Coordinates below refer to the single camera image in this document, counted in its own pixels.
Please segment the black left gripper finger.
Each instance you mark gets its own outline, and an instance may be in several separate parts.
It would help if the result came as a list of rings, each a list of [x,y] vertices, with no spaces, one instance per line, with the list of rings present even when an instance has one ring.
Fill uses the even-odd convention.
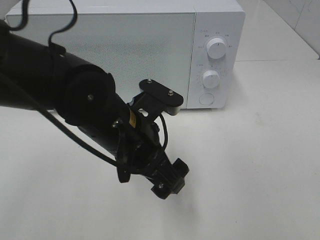
[[[188,165],[180,158],[177,158],[172,166],[181,177],[185,177],[190,171]]]
[[[160,162],[150,174],[153,184],[151,191],[160,199],[165,200],[169,195],[178,194],[185,186],[185,177],[180,176],[168,159]]]

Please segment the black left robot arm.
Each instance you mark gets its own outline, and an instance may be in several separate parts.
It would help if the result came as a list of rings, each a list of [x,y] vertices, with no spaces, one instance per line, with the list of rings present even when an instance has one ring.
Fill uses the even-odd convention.
[[[176,115],[183,97],[153,79],[139,83],[129,103],[116,93],[113,76],[66,52],[61,45],[43,45],[15,34],[0,23],[0,104],[36,110],[70,139],[116,167],[127,183],[141,175],[153,193],[166,199],[185,185],[189,168],[170,162],[168,139],[160,140],[156,119]]]

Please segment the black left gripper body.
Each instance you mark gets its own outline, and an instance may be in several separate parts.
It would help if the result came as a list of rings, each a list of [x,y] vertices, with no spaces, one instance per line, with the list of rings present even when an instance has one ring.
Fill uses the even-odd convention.
[[[119,163],[119,182],[127,183],[131,175],[141,175],[153,184],[164,184],[169,160],[165,154],[168,130],[163,114],[144,116],[131,109],[121,110],[112,128],[118,132],[113,155]]]

